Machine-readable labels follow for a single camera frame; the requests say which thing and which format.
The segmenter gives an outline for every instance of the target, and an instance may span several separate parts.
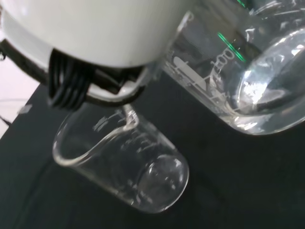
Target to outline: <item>measurement label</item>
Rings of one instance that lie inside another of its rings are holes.
[[[183,61],[180,57],[172,55],[173,64],[168,63],[171,71],[180,76],[179,83],[184,87],[195,87],[198,92],[200,92],[204,98],[207,98],[214,104],[212,111],[214,113],[224,113],[228,112],[224,107],[224,102],[228,98],[235,98],[237,95],[229,95],[224,91],[224,86],[222,84],[221,75],[219,74],[221,70],[232,60],[234,60],[236,55],[229,48],[224,49],[224,51],[217,55],[216,61],[211,61],[211,72],[208,76],[200,76],[194,69],[189,66],[188,61]]]

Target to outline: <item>black mat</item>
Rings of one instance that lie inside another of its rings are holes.
[[[174,207],[145,215],[53,162],[66,113],[47,108],[46,95],[40,86],[0,140],[1,229],[305,228],[305,124],[243,135],[162,77],[134,106],[184,154],[191,177]]]

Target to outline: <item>beaker rim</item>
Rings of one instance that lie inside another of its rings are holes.
[[[126,117],[126,124],[124,126],[120,126],[112,130],[110,133],[108,133],[105,137],[103,137],[95,146],[93,146],[90,150],[82,154],[81,156],[78,156],[76,158],[68,159],[62,156],[61,151],[60,151],[60,144],[58,145],[58,138],[60,138],[61,131],[64,131],[68,124],[69,118],[73,115],[70,114],[68,115],[62,124],[60,125],[58,132],[55,136],[55,139],[53,141],[53,158],[54,161],[59,164],[60,166],[63,167],[72,167],[72,166],[77,166],[80,165],[84,162],[86,162],[88,159],[90,159],[95,153],[98,153],[95,149],[99,147],[102,144],[106,144],[109,140],[114,139],[115,137],[130,131],[134,128],[136,128],[139,124],[139,117],[136,114],[135,110],[130,104],[126,104],[122,107],[125,117]]]

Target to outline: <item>glass beaker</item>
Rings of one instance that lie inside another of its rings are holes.
[[[184,157],[130,105],[115,109],[84,104],[59,128],[53,157],[147,213],[172,206],[189,178]]]
[[[305,1],[197,0],[162,68],[234,129],[305,119]]]

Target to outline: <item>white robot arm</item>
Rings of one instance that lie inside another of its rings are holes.
[[[56,63],[76,61],[86,69],[90,65],[95,81],[88,85],[87,96],[119,103],[147,84],[147,66],[162,57],[191,2],[0,0],[1,22],[6,41],[48,75]],[[122,74],[131,77],[121,81]],[[103,88],[113,77],[117,88]]]

